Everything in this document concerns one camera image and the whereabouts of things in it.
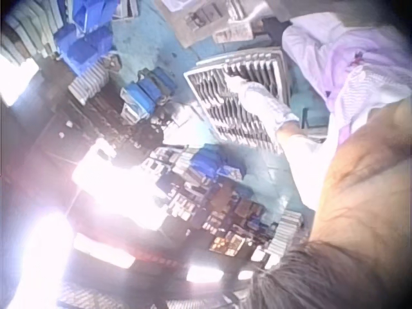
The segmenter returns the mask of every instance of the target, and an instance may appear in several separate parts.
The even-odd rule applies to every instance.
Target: gloved hand
[[[290,108],[276,99],[264,85],[248,82],[240,76],[225,75],[225,80],[229,91],[238,94],[240,104],[259,117],[269,136],[272,137],[285,122],[299,121]]]

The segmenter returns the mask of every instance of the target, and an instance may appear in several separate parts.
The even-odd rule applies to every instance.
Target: metal part
[[[246,17],[245,11],[239,0],[227,0],[226,5],[230,19],[233,21],[241,21]]]
[[[88,99],[94,97],[108,82],[109,71],[99,61],[76,77],[68,88],[73,96],[85,105]]]
[[[260,120],[239,104],[238,95],[227,90],[224,74],[239,75],[263,84],[276,98],[289,103],[287,75],[279,48],[259,48],[218,56],[198,63],[185,73],[193,93],[215,132],[226,141],[280,152]]]

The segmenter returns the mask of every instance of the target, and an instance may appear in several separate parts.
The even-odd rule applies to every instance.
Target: teal surface
[[[136,80],[138,70],[159,66],[178,85],[175,101],[192,104],[194,95],[187,85],[183,73],[193,68],[200,59],[225,52],[235,51],[251,42],[236,44],[215,44],[211,38],[198,42],[190,48],[182,48],[171,27],[165,22],[150,0],[141,0],[140,16],[131,21],[112,23],[114,44],[122,61],[122,69],[115,77],[120,87]],[[328,113],[324,103],[302,76],[299,68],[290,67],[292,80],[292,111],[301,116],[302,109],[309,107],[315,112],[313,122],[324,122]],[[168,142],[172,144],[203,145],[216,143],[207,123],[192,117],[182,125]],[[264,220],[267,223],[279,221],[285,207],[306,214],[311,221],[313,212],[301,202],[290,168],[283,155],[274,155],[247,147],[226,146],[232,156],[242,160],[247,167],[243,183],[254,191],[253,200],[268,209]]]

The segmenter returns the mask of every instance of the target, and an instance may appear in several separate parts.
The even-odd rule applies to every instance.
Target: metal rack
[[[231,93],[225,74],[239,75],[266,87],[280,102],[289,105],[290,92],[283,52],[279,48],[256,48],[220,55],[197,63],[185,73],[203,112],[222,141],[280,152],[258,117],[248,113]]]

